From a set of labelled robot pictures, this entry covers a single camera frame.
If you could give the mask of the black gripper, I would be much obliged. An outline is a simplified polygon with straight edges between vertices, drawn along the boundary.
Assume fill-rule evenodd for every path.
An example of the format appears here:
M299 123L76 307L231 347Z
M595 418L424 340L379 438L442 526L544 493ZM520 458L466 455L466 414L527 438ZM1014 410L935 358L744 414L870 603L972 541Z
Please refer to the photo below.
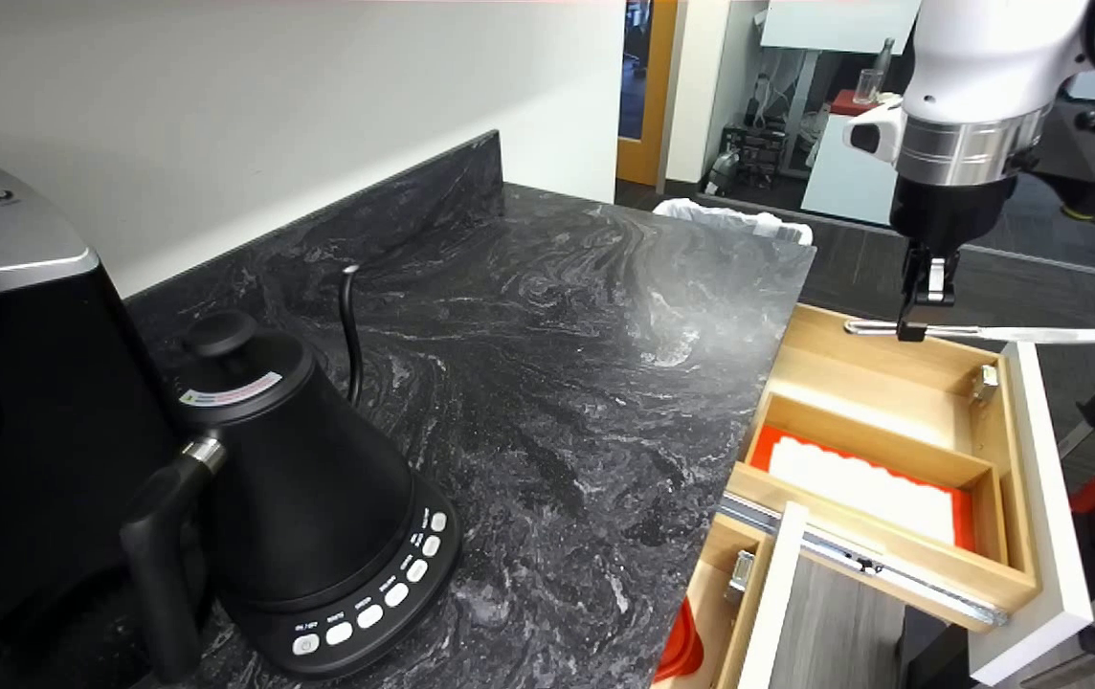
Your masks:
M955 304L963 247L1001 224L1011 193L1014 179L977 189L898 185L891 230L909 240L898 340L926 340L926 318L921 318L915 307Z

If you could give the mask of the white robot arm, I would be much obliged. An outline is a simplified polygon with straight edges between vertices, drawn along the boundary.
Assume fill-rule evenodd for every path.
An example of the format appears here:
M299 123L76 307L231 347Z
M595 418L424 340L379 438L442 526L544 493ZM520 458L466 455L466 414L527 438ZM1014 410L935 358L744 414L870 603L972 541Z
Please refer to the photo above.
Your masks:
M905 90L891 230L909 240L898 322L949 307L1062 85L1095 71L1095 0L923 0Z

